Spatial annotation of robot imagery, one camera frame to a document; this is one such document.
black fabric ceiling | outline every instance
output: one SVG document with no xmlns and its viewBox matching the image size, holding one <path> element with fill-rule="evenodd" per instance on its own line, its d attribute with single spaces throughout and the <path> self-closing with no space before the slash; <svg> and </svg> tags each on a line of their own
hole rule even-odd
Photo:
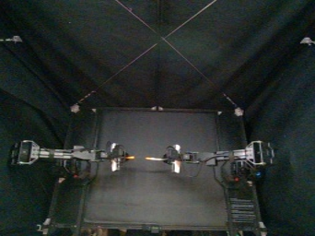
<svg viewBox="0 0 315 236">
<path fill-rule="evenodd" d="M 83 105 L 245 109 L 312 27 L 312 2 L 3 0 L 0 38 L 21 36 L 4 50 L 64 107 L 96 91 Z"/>
</svg>

metal rod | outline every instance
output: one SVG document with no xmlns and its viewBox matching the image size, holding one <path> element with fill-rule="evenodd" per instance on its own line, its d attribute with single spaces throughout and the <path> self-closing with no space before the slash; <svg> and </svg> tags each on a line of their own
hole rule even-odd
<svg viewBox="0 0 315 236">
<path fill-rule="evenodd" d="M 192 62 L 184 57 L 184 55 L 181 54 L 181 52 L 175 48 L 175 46 L 169 43 L 169 41 L 163 38 L 163 41 L 168 44 L 168 46 L 173 49 L 173 51 L 179 54 L 179 56 L 183 58 L 183 60 L 195 68 L 195 70 L 199 72 L 199 74 L 203 76 L 203 78 L 205 78 L 208 80 L 208 82 L 211 83 L 211 85 L 213 86 L 213 88 L 220 91 L 220 88 L 212 83 L 212 81 L 208 79 L 208 77 L 200 72 L 200 70 L 197 69 L 197 67 L 192 64 Z M 233 105 L 233 107 L 239 107 L 237 104 L 233 102 L 233 100 L 229 98 L 229 96 L 221 92 L 223 96 L 225 97 L 225 99 L 229 101 L 229 103 Z"/>
<path fill-rule="evenodd" d="M 77 103 L 81 103 L 88 97 L 91 97 L 91 95 L 97 92 L 97 90 L 109 82 L 109 80 L 111 80 L 113 77 L 116 77 L 116 76 L 144 56 L 144 54 L 148 53 L 148 51 L 149 51 L 156 45 L 157 45 L 157 43 L 155 43 L 140 55 L 137 55 L 137 56 L 135 57 L 135 59 L 133 59 L 125 66 L 123 66 L 123 67 L 120 68 L 120 70 L 119 70 L 109 78 L 107 78 L 107 80 L 96 87 L 96 89 L 92 90 L 92 91 L 76 102 L 76 104 L 77 104 Z"/>
<path fill-rule="evenodd" d="M 81 187 L 81 199 L 80 199 L 80 203 L 79 203 L 79 210 L 77 210 L 77 217 L 76 217 L 76 222 L 75 222 L 75 231 L 73 231 L 73 235 L 75 236 L 80 236 L 81 235 L 81 226 L 84 223 L 84 213 L 85 213 L 85 204 L 87 204 L 87 189 L 88 189 L 88 185 L 84 185 Z"/>
<path fill-rule="evenodd" d="M 156 25 L 157 25 L 157 34 L 156 41 L 160 40 L 161 36 L 161 24 L 163 24 L 163 5 L 164 0 L 157 0 L 157 9 L 156 9 Z M 161 43 L 157 45 L 156 50 L 156 66 L 155 66 L 155 81 L 153 81 L 153 93 L 155 93 L 155 105 L 160 104 L 160 87 L 161 87 Z"/>
<path fill-rule="evenodd" d="M 217 0 L 211 1 L 165 36 L 167 39 Z"/>
<path fill-rule="evenodd" d="M 155 31 L 155 29 L 149 26 L 149 24 L 145 23 L 145 21 L 133 13 L 132 9 L 129 9 L 124 4 L 120 3 L 119 0 L 115 0 L 117 4 L 120 4 L 123 6 L 123 8 L 133 15 L 135 18 L 137 18 L 137 20 L 151 29 L 151 31 L 156 34 L 157 31 Z"/>
</svg>

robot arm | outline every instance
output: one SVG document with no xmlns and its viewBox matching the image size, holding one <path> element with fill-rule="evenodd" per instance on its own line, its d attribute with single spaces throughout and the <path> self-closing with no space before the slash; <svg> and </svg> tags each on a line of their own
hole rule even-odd
<svg viewBox="0 0 315 236">
<path fill-rule="evenodd" d="M 181 162 L 192 164 L 203 164 L 216 166 L 217 161 L 229 161 L 231 175 L 235 178 L 239 175 L 260 170 L 267 165 L 272 164 L 275 152 L 270 144 L 262 141 L 254 141 L 244 149 L 216 152 L 185 152 L 181 153 L 179 145 L 165 149 L 164 157 L 160 159 L 167 164 L 172 165 L 172 171 L 180 172 Z"/>
<path fill-rule="evenodd" d="M 11 165 L 31 165 L 39 159 L 77 159 L 87 161 L 101 161 L 109 159 L 112 162 L 112 171 L 119 171 L 120 163 L 128 157 L 121 145 L 109 144 L 108 150 L 87 149 L 81 146 L 75 146 L 73 149 L 48 149 L 40 147 L 33 141 L 24 140 L 16 143 L 11 151 Z"/>
</svg>

black fabric enclosure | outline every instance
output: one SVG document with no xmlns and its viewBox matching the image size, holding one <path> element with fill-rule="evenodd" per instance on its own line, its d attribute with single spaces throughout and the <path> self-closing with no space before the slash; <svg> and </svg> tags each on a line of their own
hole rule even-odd
<svg viewBox="0 0 315 236">
<path fill-rule="evenodd" d="M 300 43 L 315 41 L 314 1 L 3 0 L 0 9 L 0 235 L 39 235 L 55 184 L 49 163 L 8 167 L 9 148 L 69 144 L 73 104 L 241 108 L 247 141 L 276 149 L 259 185 L 268 235 L 315 235 L 315 44 Z M 181 115 L 156 116 L 176 136 L 195 129 Z"/>
</svg>

cable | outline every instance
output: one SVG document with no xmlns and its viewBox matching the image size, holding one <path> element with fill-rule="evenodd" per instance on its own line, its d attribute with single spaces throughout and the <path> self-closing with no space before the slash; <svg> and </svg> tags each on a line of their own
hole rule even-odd
<svg viewBox="0 0 315 236">
<path fill-rule="evenodd" d="M 220 91 L 220 88 L 212 83 L 212 81 L 208 79 L 208 77 L 200 72 L 200 70 L 197 69 L 197 67 L 192 64 L 192 62 L 184 57 L 184 55 L 181 54 L 181 52 L 175 48 L 175 46 L 171 44 L 169 41 L 165 40 L 165 38 L 163 38 L 163 41 L 168 44 L 168 46 L 173 49 L 173 51 L 179 54 L 179 56 L 183 58 L 183 60 L 189 64 L 189 66 L 192 66 L 195 68 L 195 70 L 199 72 L 199 74 L 203 76 L 203 78 L 205 78 L 208 80 L 208 82 L 211 83 L 212 87 Z M 223 96 L 225 97 L 225 99 L 229 101 L 229 103 L 232 104 L 232 106 L 235 108 L 237 108 L 237 104 L 233 102 L 233 100 L 231 99 L 231 97 L 221 92 Z"/>
<path fill-rule="evenodd" d="M 223 187 L 223 189 L 225 189 L 224 185 L 221 184 L 221 182 L 219 181 L 219 179 L 216 178 L 216 170 L 215 167 L 212 166 L 212 177 L 215 179 L 215 181 L 219 183 L 219 185 Z"/>
<path fill-rule="evenodd" d="M 208 162 L 208 161 L 212 160 L 212 159 L 216 159 L 216 157 L 211 157 L 211 158 L 208 158 L 208 159 L 200 160 L 200 162 L 205 163 L 205 162 Z"/>
<path fill-rule="evenodd" d="M 213 88 L 221 92 L 220 88 L 212 83 L 212 81 L 205 77 L 205 75 L 200 72 L 197 67 L 191 63 L 191 61 L 183 56 L 180 51 L 173 47 L 173 45 L 165 40 L 217 0 L 211 1 L 164 37 L 159 34 L 159 32 L 149 26 L 149 24 L 133 13 L 132 9 L 129 9 L 124 4 L 120 3 L 119 0 L 115 0 L 117 4 L 132 14 L 132 16 L 147 26 L 147 28 L 161 38 L 161 40 L 167 43 L 167 45 L 175 50 L 175 52 L 181 56 L 184 61 L 195 68 L 195 70 L 199 72 L 199 74 L 205 78 Z M 93 93 L 97 92 L 97 90 L 104 86 L 104 84 L 125 69 L 129 67 L 129 65 L 157 45 L 155 43 L 97 87 L 95 90 L 92 90 L 76 103 L 75 105 L 83 103 L 83 101 L 91 97 Z M 237 108 L 237 104 L 233 102 L 231 97 L 221 92 L 224 98 L 228 100 L 228 102 L 232 104 L 235 108 Z"/>
<path fill-rule="evenodd" d="M 224 170 L 224 166 L 225 166 L 225 164 L 227 164 L 227 163 L 228 163 L 228 160 L 225 160 L 225 161 L 224 161 L 224 163 L 223 163 L 223 165 L 221 165 L 221 167 L 220 167 L 220 171 L 221 171 L 221 178 L 223 178 L 223 179 L 225 179 L 225 177 L 224 177 L 223 173 L 224 173 L 224 174 L 227 174 L 227 172 L 225 172 L 225 170 Z"/>
<path fill-rule="evenodd" d="M 97 174 L 99 174 L 99 168 L 100 168 L 100 162 L 96 162 L 96 173 L 95 173 L 95 176 L 92 176 L 92 178 L 89 179 L 88 183 L 92 183 L 97 177 Z"/>
<path fill-rule="evenodd" d="M 216 0 L 211 1 L 165 36 L 168 38 L 213 3 Z"/>
<path fill-rule="evenodd" d="M 124 70 L 143 57 L 143 55 L 147 54 L 147 52 L 148 52 L 156 45 L 157 45 L 157 43 L 155 43 L 140 55 L 137 55 L 137 56 L 135 57 L 135 59 L 133 59 L 125 66 L 123 66 L 123 67 L 120 68 L 120 70 L 119 70 L 92 91 L 89 91 L 88 94 L 87 94 L 75 104 L 77 105 L 77 104 L 83 103 L 83 101 L 84 101 L 85 99 L 88 99 L 88 98 L 91 97 L 91 95 L 92 95 L 93 93 L 96 93 L 96 92 L 100 90 L 100 88 L 112 80 L 112 78 L 116 77 L 116 76 L 121 73 L 121 71 L 124 71 Z"/>
<path fill-rule="evenodd" d="M 199 168 L 197 168 L 196 174 L 195 174 L 195 175 L 187 175 L 187 174 L 185 174 L 185 177 L 196 178 L 196 177 L 199 176 L 200 171 L 201 171 L 201 166 L 203 166 L 203 164 L 199 163 L 197 165 L 199 165 Z"/>
</svg>

